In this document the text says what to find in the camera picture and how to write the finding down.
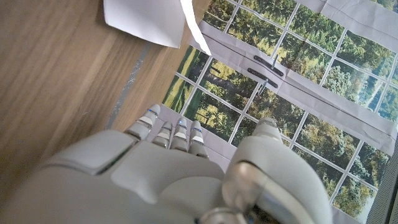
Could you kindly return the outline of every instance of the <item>wood grain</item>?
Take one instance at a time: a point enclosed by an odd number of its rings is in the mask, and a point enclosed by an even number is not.
[[[193,2],[197,22],[201,21],[209,2],[210,0]],[[185,25],[183,40],[179,49],[160,45],[151,47],[139,70],[133,88],[112,126],[113,129],[125,130],[152,104],[162,103],[192,38],[187,29],[188,27]]]
[[[102,2],[2,2],[0,202],[40,161],[106,126],[146,41],[107,26]],[[198,17],[207,3],[195,1]],[[183,51],[151,48],[115,128],[161,102]]]

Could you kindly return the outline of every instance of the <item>window pane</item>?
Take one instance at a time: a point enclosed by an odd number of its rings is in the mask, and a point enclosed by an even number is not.
[[[279,131],[288,138],[293,138],[304,111],[272,91],[265,89],[262,95],[257,94],[254,97],[248,109],[248,114],[257,119],[274,118],[277,121]]]
[[[257,82],[213,59],[200,85],[243,110]]]
[[[244,0],[242,5],[281,26],[286,26],[296,2],[293,0]]]
[[[177,72],[196,82],[209,56],[189,46]]]
[[[344,27],[301,5],[289,30],[333,53]]]
[[[167,90],[166,96],[163,99],[163,104],[174,110],[175,112],[181,112],[182,107],[187,101],[189,95],[193,90],[193,86],[182,78],[174,76],[172,84]]]
[[[212,0],[203,16],[203,20],[213,27],[224,31],[235,6],[225,0]]]
[[[271,55],[282,35],[282,30],[244,9],[239,9],[228,29],[228,34]]]
[[[343,174],[328,164],[299,149],[297,146],[294,146],[292,150],[301,158],[303,158],[308,164],[310,164],[312,169],[315,170],[323,182],[323,185],[325,186],[330,198],[336,189],[337,182],[340,180]]]
[[[392,76],[391,80],[394,84],[398,85],[398,66],[396,66],[396,70],[394,71],[394,74]]]
[[[297,142],[345,169],[359,139],[309,114]]]
[[[378,188],[389,159],[387,154],[364,143],[350,172]]]
[[[239,143],[243,140],[243,138],[245,138],[246,136],[250,136],[253,133],[256,125],[256,122],[248,118],[243,118],[238,130],[236,131],[235,137],[232,140],[232,145],[237,147]]]
[[[351,177],[346,177],[333,205],[365,223],[375,197],[375,191]]]
[[[371,111],[376,109],[385,83],[335,60],[323,87]]]
[[[347,31],[337,57],[375,75],[387,78],[395,53],[371,40]]]
[[[331,57],[296,37],[286,34],[278,51],[278,62],[319,84]]]
[[[390,86],[381,103],[379,115],[390,121],[398,121],[398,90]]]
[[[239,119],[238,112],[233,111],[201,90],[196,90],[184,116],[192,121],[199,121],[202,127],[225,141],[229,140]]]

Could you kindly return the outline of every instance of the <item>grey strip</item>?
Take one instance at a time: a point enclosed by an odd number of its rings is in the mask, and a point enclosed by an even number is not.
[[[139,58],[138,58],[138,60],[136,62],[136,65],[132,69],[132,72],[130,74],[129,80],[125,84],[125,86],[124,86],[124,88],[122,90],[122,93],[120,94],[119,100],[116,103],[115,107],[113,108],[112,114],[109,117],[109,120],[108,120],[108,123],[107,123],[105,129],[111,129],[112,128],[112,125],[113,125],[116,117],[118,116],[118,113],[119,113],[120,109],[122,108],[124,100],[126,99],[127,94],[129,93],[129,90],[130,90],[130,88],[132,86],[132,83],[134,83],[134,80],[136,79],[137,73],[138,73],[139,69],[141,68],[142,62],[144,61],[145,56],[147,55],[147,53],[148,53],[148,51],[149,51],[151,46],[152,46],[151,42],[146,42],[146,44],[144,46],[144,49],[142,50],[142,52],[141,52],[141,54],[140,54],[140,56],[139,56]]]

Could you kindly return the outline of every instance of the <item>white paper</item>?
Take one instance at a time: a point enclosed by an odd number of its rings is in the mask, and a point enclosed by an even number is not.
[[[194,39],[210,54],[197,26],[192,0],[104,0],[105,22],[150,42],[179,48],[185,18]]]
[[[200,32],[197,22],[195,21],[192,0],[181,0],[181,5],[182,5],[182,11],[185,14],[185,18],[187,18],[187,24],[189,29],[191,30],[193,38],[207,55],[211,55],[210,49],[207,46],[206,41]]]

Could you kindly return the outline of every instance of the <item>robotic hand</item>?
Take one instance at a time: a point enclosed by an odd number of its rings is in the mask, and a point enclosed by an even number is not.
[[[151,106],[124,133],[90,136],[42,164],[4,203],[3,223],[331,223],[315,171],[261,119],[227,172],[208,160],[198,121],[164,123]]]

